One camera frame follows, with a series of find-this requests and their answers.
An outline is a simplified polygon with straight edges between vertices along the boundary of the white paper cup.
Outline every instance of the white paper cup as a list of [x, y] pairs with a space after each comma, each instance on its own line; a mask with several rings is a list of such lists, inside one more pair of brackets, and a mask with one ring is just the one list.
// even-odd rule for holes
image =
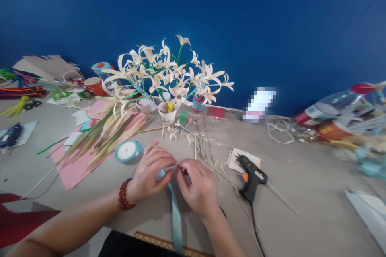
[[[169, 103], [170, 102], [161, 103], [160, 108], [163, 108], [164, 110], [168, 111]], [[173, 111], [170, 113], [163, 113], [160, 110], [158, 110], [158, 112], [160, 113], [162, 121], [164, 122], [164, 124], [166, 124], [166, 125], [174, 124], [174, 120], [176, 119], [176, 113], [177, 113], [176, 108], [174, 108]]]
[[[170, 98], [171, 98], [171, 95], [168, 92], [163, 92], [162, 95], [163, 95], [163, 97], [165, 98], [166, 101], [169, 101]], [[164, 102], [164, 100], [162, 99], [161, 95], [158, 96], [158, 98], [159, 98], [160, 102]]]
[[136, 105], [143, 114], [151, 113], [156, 109], [155, 106], [147, 99], [137, 100]]

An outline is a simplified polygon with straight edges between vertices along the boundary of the ribbon spool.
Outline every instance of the ribbon spool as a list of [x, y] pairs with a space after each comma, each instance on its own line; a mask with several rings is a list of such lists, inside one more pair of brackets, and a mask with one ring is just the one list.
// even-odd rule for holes
[[114, 155], [120, 163], [132, 163], [140, 160], [144, 151], [145, 147], [139, 141], [127, 140], [117, 146]]

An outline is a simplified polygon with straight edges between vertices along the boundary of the paper flower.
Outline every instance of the paper flower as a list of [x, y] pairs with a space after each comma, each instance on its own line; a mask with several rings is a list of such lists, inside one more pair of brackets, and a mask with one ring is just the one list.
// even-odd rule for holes
[[192, 102], [188, 101], [185, 98], [185, 95], [189, 92], [188, 88], [182, 88], [182, 87], [179, 87], [176, 89], [169, 88], [169, 91], [170, 91], [170, 94], [174, 96], [174, 99], [172, 99], [171, 101], [176, 104], [177, 110], [180, 108], [181, 103], [187, 106], [191, 106], [193, 104]]
[[192, 48], [192, 45], [190, 44], [189, 38], [183, 38], [181, 35], [176, 34], [178, 40], [180, 41], [180, 45], [184, 46], [186, 43], [189, 44], [190, 48]]
[[[154, 53], [154, 46], [141, 45], [138, 51], [131, 50], [129, 53], [122, 54], [118, 57], [119, 71], [112, 69], [104, 69], [102, 72], [111, 74], [103, 82], [103, 89], [109, 95], [104, 100], [114, 101], [115, 103], [130, 103], [138, 101], [137, 99], [128, 100], [128, 98], [136, 95], [136, 92], [141, 94], [141, 98], [151, 100], [153, 93], [158, 92], [161, 96], [162, 90], [168, 90], [173, 99], [171, 102], [176, 104], [178, 109], [182, 103], [191, 106], [192, 102], [188, 101], [195, 94], [201, 94], [205, 98], [205, 103], [216, 101], [217, 94], [222, 87], [228, 87], [233, 90], [234, 82], [229, 82], [229, 76], [224, 71], [213, 72], [213, 64], [207, 65], [204, 60], [198, 60], [197, 53], [190, 49], [193, 57], [188, 63], [181, 64], [180, 57], [182, 47], [185, 44], [191, 43], [188, 38], [176, 35], [180, 42], [178, 55], [173, 55], [170, 48], [165, 44], [165, 38], [162, 40], [162, 48], [159, 53]], [[193, 67], [200, 69], [199, 72], [194, 72]], [[224, 76], [224, 82], [219, 80], [219, 77]], [[118, 79], [129, 81], [129, 85], [123, 87], [118, 84]], [[145, 82], [152, 81], [152, 85], [146, 91]]]

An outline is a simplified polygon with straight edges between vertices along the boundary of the red fabric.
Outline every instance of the red fabric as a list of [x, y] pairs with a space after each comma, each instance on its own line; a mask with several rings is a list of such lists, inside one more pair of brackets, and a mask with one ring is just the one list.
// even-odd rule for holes
[[[19, 200], [14, 194], [0, 194], [0, 204]], [[0, 205], [0, 249], [21, 241], [60, 211], [13, 213]]]

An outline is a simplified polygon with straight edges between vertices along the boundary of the human hand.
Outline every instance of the human hand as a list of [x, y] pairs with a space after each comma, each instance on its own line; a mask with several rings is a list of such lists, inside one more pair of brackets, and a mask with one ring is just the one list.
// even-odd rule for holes
[[168, 171], [161, 180], [156, 179], [156, 175], [164, 167], [176, 164], [176, 160], [168, 151], [156, 147], [159, 143], [156, 141], [145, 149], [133, 179], [127, 184], [126, 199], [129, 204], [159, 193], [172, 179], [174, 170]]
[[[188, 185], [182, 169], [186, 169], [192, 184]], [[188, 159], [177, 165], [177, 182], [184, 199], [201, 218], [210, 218], [219, 210], [216, 196], [216, 178], [203, 163]]]

